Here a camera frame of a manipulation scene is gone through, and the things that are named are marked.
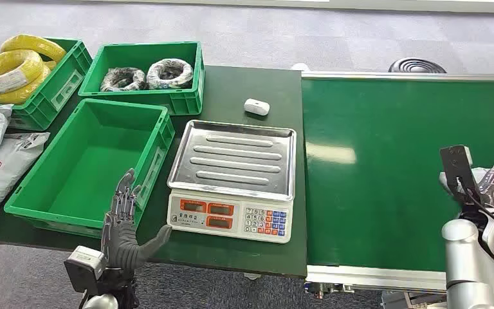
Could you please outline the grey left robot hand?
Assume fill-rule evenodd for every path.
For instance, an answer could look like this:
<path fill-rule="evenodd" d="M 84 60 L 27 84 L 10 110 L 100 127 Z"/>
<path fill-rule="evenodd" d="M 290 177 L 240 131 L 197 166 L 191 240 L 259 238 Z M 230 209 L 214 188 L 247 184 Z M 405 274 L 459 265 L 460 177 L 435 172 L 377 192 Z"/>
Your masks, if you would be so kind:
<path fill-rule="evenodd" d="M 118 182 L 111 198 L 109 211 L 105 213 L 101 236 L 101 251 L 110 268 L 133 271 L 164 246 L 172 233 L 170 225 L 164 225 L 157 235 L 139 245 L 134 226 L 134 210 L 141 187 L 135 186 L 135 171 L 130 168 Z"/>

